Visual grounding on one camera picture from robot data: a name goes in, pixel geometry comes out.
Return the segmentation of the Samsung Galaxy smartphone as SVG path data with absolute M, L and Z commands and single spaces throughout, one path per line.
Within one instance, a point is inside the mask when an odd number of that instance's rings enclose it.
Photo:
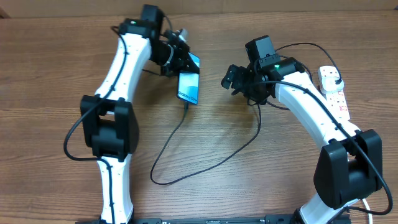
M 200 79 L 200 58 L 189 53 L 190 60 L 187 70 L 181 70 L 178 76 L 177 98 L 188 103 L 198 104 L 198 90 Z

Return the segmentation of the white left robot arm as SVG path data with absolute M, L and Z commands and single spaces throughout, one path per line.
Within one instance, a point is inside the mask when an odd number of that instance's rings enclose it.
M 116 28 L 118 49 L 109 72 L 93 96 L 80 103 L 86 145 L 97 161 L 103 188 L 103 209 L 97 223 L 131 223 L 130 163 L 139 142 L 132 101 L 148 61 L 166 77 L 178 77 L 177 98 L 198 103 L 200 59 L 191 53 L 186 29 L 163 31 L 166 15 L 144 5 L 139 19 L 125 19 Z

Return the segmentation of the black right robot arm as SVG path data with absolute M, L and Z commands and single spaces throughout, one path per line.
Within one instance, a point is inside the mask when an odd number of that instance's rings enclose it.
M 346 212 L 355 203 L 385 189 L 382 141 L 375 130 L 360 130 L 341 118 L 315 88 L 305 67 L 290 57 L 281 59 L 267 35 L 245 45 L 249 65 L 230 65 L 221 81 L 225 89 L 264 105 L 269 97 L 285 105 L 311 135 L 320 150 L 313 176 L 316 194 L 291 215 L 266 215 L 267 223 L 350 223 Z

